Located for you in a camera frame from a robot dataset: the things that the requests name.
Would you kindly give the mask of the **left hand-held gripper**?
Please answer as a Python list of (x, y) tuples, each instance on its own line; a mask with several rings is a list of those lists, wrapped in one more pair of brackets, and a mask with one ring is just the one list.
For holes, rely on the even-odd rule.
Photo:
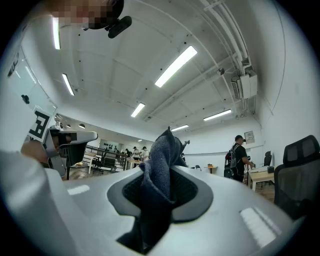
[(83, 160), (87, 144), (95, 141), (98, 134), (94, 131), (61, 131), (55, 125), (49, 126), (52, 116), (39, 106), (35, 106), (33, 112), (36, 120), (28, 136), (40, 142), (47, 165), (63, 177), (67, 174), (67, 167)]

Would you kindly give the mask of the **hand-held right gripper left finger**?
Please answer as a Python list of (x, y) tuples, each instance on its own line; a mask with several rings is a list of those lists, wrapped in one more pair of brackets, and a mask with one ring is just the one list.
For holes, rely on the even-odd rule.
[(45, 172), (70, 235), (58, 255), (144, 256), (140, 209), (125, 196), (125, 187), (143, 177), (139, 168), (71, 181), (63, 181), (57, 171)]

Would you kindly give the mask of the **white air conditioner unit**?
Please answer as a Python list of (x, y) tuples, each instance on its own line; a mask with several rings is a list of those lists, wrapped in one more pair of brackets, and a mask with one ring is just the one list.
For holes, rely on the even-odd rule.
[(254, 71), (231, 78), (234, 96), (237, 100), (249, 99), (258, 93), (258, 76)]

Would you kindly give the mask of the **black mesh office chair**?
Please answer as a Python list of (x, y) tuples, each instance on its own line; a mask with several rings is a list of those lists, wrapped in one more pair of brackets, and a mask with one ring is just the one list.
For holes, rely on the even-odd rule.
[(283, 164), (274, 170), (274, 204), (291, 219), (311, 211), (320, 189), (320, 144), (309, 135), (284, 148)]

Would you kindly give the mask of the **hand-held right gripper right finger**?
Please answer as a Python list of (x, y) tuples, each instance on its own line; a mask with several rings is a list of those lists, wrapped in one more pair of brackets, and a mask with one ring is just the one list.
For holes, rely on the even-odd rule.
[(182, 166), (173, 170), (208, 185), (213, 201), (198, 219), (171, 224), (147, 256), (276, 256), (304, 221), (238, 181)]

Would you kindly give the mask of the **person's left hand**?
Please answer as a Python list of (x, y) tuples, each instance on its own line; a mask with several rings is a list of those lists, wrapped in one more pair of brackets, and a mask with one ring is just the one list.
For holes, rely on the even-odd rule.
[(39, 163), (47, 164), (48, 155), (43, 144), (37, 140), (29, 140), (23, 143), (21, 151), (24, 156), (30, 157)]

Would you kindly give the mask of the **white ceiling pipes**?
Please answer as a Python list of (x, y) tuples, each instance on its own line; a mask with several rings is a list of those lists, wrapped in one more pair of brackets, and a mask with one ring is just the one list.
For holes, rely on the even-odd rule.
[(234, 62), (237, 63), (240, 74), (244, 76), (246, 69), (251, 68), (252, 64), (243, 34), (225, 0), (200, 0), (200, 2), (203, 10), (217, 20), (229, 39), (235, 52)]

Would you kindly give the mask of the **black metal railing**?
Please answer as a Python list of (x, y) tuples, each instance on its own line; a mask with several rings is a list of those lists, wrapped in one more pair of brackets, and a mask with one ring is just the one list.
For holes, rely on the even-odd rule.
[(118, 150), (111, 152), (107, 149), (101, 149), (87, 145), (83, 161), (89, 166), (91, 171), (117, 173), (125, 171), (127, 168), (126, 154), (120, 153)]

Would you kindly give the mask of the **wooden desk with white legs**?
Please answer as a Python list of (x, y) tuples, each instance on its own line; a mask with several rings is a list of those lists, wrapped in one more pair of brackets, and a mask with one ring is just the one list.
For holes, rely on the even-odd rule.
[(257, 183), (274, 182), (274, 173), (268, 173), (268, 166), (250, 169), (248, 171), (247, 186), (253, 191), (256, 190)]

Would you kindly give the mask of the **dark blue cloth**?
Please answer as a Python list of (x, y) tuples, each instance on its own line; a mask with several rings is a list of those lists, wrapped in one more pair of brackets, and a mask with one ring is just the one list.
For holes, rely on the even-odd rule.
[(167, 128), (153, 143), (149, 159), (140, 164), (143, 175), (127, 184), (126, 199), (140, 209), (133, 230), (118, 242), (141, 254), (147, 254), (166, 233), (177, 197), (171, 191), (172, 166), (185, 167), (181, 154), (185, 145)]

